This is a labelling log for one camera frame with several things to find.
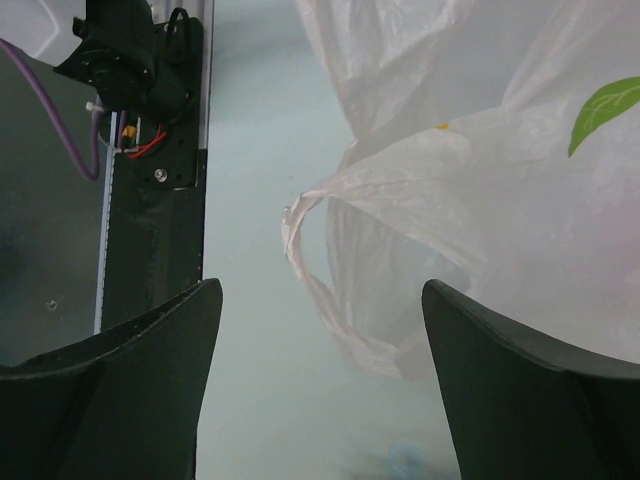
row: red wire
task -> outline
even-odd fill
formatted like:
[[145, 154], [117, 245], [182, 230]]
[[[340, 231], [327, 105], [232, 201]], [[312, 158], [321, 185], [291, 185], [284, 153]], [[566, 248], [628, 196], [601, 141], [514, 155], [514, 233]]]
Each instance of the red wire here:
[[162, 127], [158, 127], [158, 132], [156, 133], [156, 138], [153, 139], [150, 143], [140, 147], [140, 149], [134, 153], [129, 155], [129, 158], [140, 158], [142, 155], [147, 153], [153, 147], [155, 147], [158, 143], [165, 139], [165, 137], [169, 134], [169, 132], [162, 132]]

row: white connector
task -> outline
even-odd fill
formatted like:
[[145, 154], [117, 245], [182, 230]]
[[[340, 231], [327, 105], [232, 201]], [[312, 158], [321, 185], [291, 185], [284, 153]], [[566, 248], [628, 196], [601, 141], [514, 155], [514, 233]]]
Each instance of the white connector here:
[[87, 109], [88, 112], [91, 112], [91, 113], [95, 113], [95, 112], [104, 113], [104, 108], [102, 108], [100, 105], [96, 105], [93, 102], [87, 102], [87, 104], [85, 105], [85, 108]]

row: blue object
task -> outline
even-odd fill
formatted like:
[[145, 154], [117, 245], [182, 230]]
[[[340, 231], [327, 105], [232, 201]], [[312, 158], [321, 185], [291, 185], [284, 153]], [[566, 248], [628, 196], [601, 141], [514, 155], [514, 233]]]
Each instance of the blue object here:
[[428, 471], [427, 452], [413, 443], [400, 440], [389, 447], [389, 456], [381, 462], [393, 480], [424, 480]]

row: gray floor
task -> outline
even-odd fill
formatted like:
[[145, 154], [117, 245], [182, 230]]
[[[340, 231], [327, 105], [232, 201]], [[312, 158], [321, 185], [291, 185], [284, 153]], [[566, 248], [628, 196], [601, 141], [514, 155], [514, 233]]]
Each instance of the gray floor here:
[[[91, 89], [31, 62], [89, 158]], [[93, 333], [103, 180], [76, 172], [39, 101], [0, 52], [0, 364]]]
[[[342, 359], [283, 254], [296, 196], [337, 168], [351, 133], [291, 0], [217, 0], [205, 275], [224, 289], [199, 428], [202, 479], [392, 479], [390, 449], [456, 478], [435, 375], [371, 377]], [[324, 219], [305, 257], [327, 275]]]

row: black cable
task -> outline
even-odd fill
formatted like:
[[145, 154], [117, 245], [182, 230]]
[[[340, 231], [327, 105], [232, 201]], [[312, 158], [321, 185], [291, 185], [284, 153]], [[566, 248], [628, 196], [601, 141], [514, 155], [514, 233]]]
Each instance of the black cable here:
[[[182, 29], [178, 28], [178, 21], [182, 17]], [[176, 45], [176, 34], [178, 30], [182, 33], [182, 45]], [[185, 56], [191, 54], [191, 22], [189, 13], [184, 8], [174, 8], [167, 23], [167, 36], [165, 37], [165, 52], [171, 63], [182, 63]]]

